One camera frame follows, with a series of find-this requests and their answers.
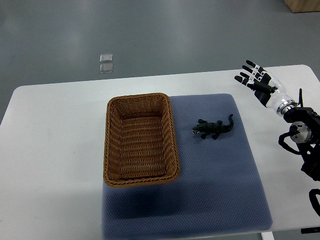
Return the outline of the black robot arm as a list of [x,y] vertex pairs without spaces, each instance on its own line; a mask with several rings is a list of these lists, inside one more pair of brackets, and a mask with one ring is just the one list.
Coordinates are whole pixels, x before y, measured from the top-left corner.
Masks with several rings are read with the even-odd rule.
[[314,181],[320,180],[320,115],[303,105],[303,90],[299,90],[298,102],[284,101],[277,113],[290,123],[288,132],[278,138],[285,150],[303,159],[301,171]]

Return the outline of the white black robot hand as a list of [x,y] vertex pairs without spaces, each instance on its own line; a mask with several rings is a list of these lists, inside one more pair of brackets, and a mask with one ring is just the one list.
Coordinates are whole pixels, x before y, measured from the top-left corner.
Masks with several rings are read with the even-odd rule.
[[277,115],[283,116],[298,103],[287,95],[286,88],[272,73],[262,66],[246,60],[243,71],[234,79],[254,92],[254,96],[266,108],[273,109]]

